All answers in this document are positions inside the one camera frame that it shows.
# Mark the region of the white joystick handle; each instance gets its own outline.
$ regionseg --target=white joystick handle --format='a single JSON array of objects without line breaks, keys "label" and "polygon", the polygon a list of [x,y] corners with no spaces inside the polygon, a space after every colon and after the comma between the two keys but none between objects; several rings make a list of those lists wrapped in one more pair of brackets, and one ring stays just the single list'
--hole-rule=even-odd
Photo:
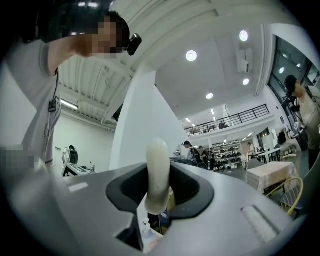
[{"label": "white joystick handle", "polygon": [[148,213],[163,213],[169,200],[170,157],[167,144],[157,138],[146,148],[149,188],[145,200]]}]

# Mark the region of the white column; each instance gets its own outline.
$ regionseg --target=white column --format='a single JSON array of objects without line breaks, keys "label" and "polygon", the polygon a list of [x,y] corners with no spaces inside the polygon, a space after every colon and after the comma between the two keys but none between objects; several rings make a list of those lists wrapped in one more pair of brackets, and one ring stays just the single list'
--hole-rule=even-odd
[{"label": "white column", "polygon": [[260,148],[260,146],[259,146],[259,141],[258,141],[258,138],[257,138],[257,135],[256,134],[253,134],[252,135],[252,141],[253,141],[253,146],[255,147],[255,148]]},{"label": "white column", "polygon": [[211,138],[208,138],[209,149],[213,148]]},{"label": "white column", "polygon": [[156,71],[147,65],[132,79],[114,134],[110,170],[146,162],[147,145],[156,138],[165,141],[170,157],[188,140],[155,80]]}]

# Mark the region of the white wall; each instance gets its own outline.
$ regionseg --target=white wall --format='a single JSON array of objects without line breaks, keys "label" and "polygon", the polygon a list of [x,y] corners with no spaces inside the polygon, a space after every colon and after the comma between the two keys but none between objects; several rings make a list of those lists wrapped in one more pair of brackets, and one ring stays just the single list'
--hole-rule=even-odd
[{"label": "white wall", "polygon": [[155,78],[156,71],[142,65],[131,81],[115,130],[111,170],[145,162],[146,147],[156,138],[166,142],[171,156],[188,139]]},{"label": "white wall", "polygon": [[78,165],[95,165],[97,173],[109,170],[114,132],[61,115],[54,128],[53,163],[55,170],[63,168],[62,153],[73,145],[78,150]]},{"label": "white wall", "polygon": [[288,43],[302,52],[320,70],[320,57],[316,46],[311,40],[308,32],[295,25],[271,24],[270,31],[277,37],[286,40]]}]

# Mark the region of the desk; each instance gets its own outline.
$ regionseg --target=desk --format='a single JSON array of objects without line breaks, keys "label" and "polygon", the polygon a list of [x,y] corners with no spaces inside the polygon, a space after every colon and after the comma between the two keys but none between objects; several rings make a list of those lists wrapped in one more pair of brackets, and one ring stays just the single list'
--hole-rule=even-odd
[{"label": "desk", "polygon": [[247,170],[246,183],[263,194],[270,186],[298,176],[293,162],[270,162]]},{"label": "desk", "polygon": [[282,149],[282,147],[279,147],[279,148],[276,148],[276,149],[273,149],[273,150],[270,150],[270,151],[266,151],[265,153],[262,153],[260,155],[260,157],[265,157],[265,156],[268,156],[269,157],[269,163],[271,162],[270,161],[270,155],[276,153],[276,158],[278,159],[278,162],[280,162],[280,157],[279,157],[279,151]]},{"label": "desk", "polygon": [[249,162],[249,157],[251,157],[251,159],[255,159],[257,156],[260,156],[263,153],[265,153],[265,151],[259,152],[259,153],[255,153],[255,154],[248,154],[248,162]]}]

